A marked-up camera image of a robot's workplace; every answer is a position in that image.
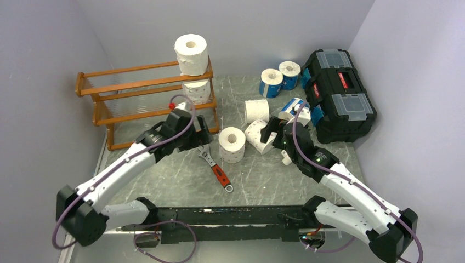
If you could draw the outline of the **dotted white roll front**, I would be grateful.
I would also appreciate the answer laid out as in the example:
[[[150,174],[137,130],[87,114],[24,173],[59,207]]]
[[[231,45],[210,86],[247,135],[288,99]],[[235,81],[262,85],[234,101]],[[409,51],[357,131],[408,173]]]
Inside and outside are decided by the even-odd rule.
[[[243,131],[235,127],[227,127],[220,132],[218,142],[222,160],[227,163],[237,163],[243,159],[246,143]]]

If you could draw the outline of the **plain white paper roll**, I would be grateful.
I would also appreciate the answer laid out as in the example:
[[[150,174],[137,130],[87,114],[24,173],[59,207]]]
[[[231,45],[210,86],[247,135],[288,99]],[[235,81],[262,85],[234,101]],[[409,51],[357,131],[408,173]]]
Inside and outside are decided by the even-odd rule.
[[[186,34],[178,37],[174,44],[174,51],[181,74],[200,76],[207,71],[207,42],[202,36]]]

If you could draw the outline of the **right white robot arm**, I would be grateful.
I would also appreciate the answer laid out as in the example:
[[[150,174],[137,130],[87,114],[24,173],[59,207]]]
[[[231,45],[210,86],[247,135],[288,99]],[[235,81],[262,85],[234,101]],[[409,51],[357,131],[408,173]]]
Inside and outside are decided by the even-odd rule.
[[[314,145],[309,130],[301,123],[270,118],[259,129],[262,143],[271,141],[281,150],[285,165],[295,164],[300,172],[340,195],[355,210],[348,211],[320,196],[313,196],[301,208],[308,227],[330,225],[363,241],[383,262],[398,262],[412,243],[418,243],[418,215],[401,210],[382,199],[330,151]]]

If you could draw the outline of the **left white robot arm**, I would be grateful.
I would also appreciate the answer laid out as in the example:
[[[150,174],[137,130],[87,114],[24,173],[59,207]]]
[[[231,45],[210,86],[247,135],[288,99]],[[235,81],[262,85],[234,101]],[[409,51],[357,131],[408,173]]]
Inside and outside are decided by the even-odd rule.
[[[163,157],[207,145],[212,140],[204,116],[173,109],[165,121],[144,131],[100,174],[76,188],[64,186],[56,199],[57,223],[83,247],[93,244],[105,231],[120,226],[154,228],[159,221],[158,207],[147,198],[119,205],[109,205],[109,201]]]

